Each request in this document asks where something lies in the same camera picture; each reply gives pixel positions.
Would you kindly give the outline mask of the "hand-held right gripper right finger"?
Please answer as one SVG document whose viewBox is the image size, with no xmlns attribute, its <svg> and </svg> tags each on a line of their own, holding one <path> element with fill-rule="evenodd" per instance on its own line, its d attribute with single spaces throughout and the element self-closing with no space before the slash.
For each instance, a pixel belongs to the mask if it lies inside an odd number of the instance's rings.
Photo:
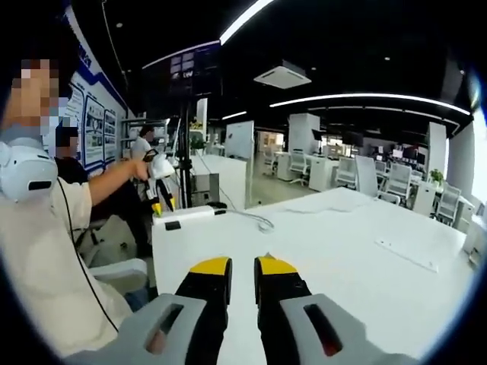
<svg viewBox="0 0 487 365">
<path fill-rule="evenodd" d="M 271 255 L 254 260 L 257 325 L 268 364 L 414 364 L 368 340 L 364 323 L 324 294 L 312 294 L 297 269 Z"/>
</svg>

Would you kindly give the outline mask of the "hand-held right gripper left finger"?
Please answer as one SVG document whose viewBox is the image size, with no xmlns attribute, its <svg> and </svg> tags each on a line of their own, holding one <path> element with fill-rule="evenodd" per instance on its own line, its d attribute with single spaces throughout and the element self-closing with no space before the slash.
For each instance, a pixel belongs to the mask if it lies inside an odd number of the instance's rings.
<svg viewBox="0 0 487 365">
<path fill-rule="evenodd" d="M 176 293 L 160 294 L 125 319 L 118 335 L 67 364 L 215 364 L 228 327 L 232 261 L 216 257 L 193 266 Z"/>
</svg>

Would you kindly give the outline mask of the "person's left hand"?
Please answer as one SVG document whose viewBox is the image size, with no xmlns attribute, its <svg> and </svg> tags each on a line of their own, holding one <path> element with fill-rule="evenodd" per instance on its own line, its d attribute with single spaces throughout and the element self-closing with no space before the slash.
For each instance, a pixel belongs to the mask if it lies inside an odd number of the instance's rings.
<svg viewBox="0 0 487 365">
<path fill-rule="evenodd" d="M 132 178 L 147 181 L 148 176 L 148 163 L 144 161 L 143 155 L 137 155 L 129 160 L 130 176 Z"/>
</svg>

